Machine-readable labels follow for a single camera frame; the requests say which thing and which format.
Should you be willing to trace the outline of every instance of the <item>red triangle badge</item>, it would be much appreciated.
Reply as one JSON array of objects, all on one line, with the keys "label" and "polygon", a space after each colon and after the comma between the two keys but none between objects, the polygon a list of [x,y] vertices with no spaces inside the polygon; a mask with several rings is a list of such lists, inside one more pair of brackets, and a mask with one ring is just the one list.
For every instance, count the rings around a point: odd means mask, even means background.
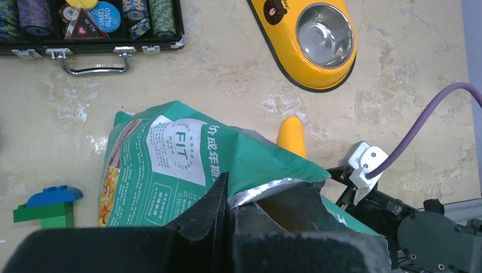
[{"label": "red triangle badge", "polygon": [[69,39],[72,40],[87,40],[87,39],[106,39],[107,34],[103,32],[90,17],[89,13],[80,8],[77,20],[74,22],[74,27]]}]

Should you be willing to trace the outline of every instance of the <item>lego brick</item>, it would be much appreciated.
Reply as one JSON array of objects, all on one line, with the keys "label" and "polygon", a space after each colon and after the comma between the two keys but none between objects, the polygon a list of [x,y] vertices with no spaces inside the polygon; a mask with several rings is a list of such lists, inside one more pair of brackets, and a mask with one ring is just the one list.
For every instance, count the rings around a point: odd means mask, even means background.
[{"label": "lego brick", "polygon": [[42,192],[32,195],[27,201],[27,208],[36,206],[45,206],[51,204],[74,202],[82,198],[82,192],[74,187],[62,185],[60,187],[49,187],[43,189]]},{"label": "lego brick", "polygon": [[44,218],[40,220],[42,229],[65,229],[74,227],[74,213],[67,215]]},{"label": "lego brick", "polygon": [[27,208],[27,206],[23,204],[19,205],[18,209],[14,209],[13,211],[14,223],[56,216],[65,216],[69,213],[73,213],[72,202],[36,206],[33,208]]}]

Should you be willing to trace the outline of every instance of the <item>yellow pet bowl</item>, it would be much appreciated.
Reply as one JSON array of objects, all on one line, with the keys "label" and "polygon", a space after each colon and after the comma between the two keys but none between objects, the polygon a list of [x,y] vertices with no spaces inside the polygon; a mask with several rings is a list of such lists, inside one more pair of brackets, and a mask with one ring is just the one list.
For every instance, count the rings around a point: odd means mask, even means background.
[{"label": "yellow pet bowl", "polygon": [[311,92],[342,85],[355,65],[356,36],[343,0],[248,0],[283,74]]}]

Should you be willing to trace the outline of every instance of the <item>blue lego brick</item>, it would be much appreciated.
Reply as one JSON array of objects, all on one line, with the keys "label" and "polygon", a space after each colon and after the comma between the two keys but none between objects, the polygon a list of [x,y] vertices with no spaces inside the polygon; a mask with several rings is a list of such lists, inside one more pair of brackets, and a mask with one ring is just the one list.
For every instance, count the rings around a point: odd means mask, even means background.
[{"label": "blue lego brick", "polygon": [[30,197],[26,203],[27,208],[36,206],[45,206],[52,204],[59,204],[65,202],[74,202],[82,198],[82,192],[74,187],[67,187],[66,185],[60,187],[49,187],[42,192],[36,193]]}]

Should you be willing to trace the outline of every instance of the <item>white cable connector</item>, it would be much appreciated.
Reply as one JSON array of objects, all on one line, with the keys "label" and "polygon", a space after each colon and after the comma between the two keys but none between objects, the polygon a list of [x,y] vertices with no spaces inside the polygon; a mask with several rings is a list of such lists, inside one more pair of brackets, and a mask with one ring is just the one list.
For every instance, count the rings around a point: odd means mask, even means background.
[{"label": "white cable connector", "polygon": [[358,188],[355,192],[354,205],[357,205],[375,187],[383,172],[372,179],[365,177],[366,173],[378,167],[388,155],[376,146],[370,146],[361,141],[354,144],[347,155],[340,160],[338,165],[344,169],[353,169],[350,180]]}]

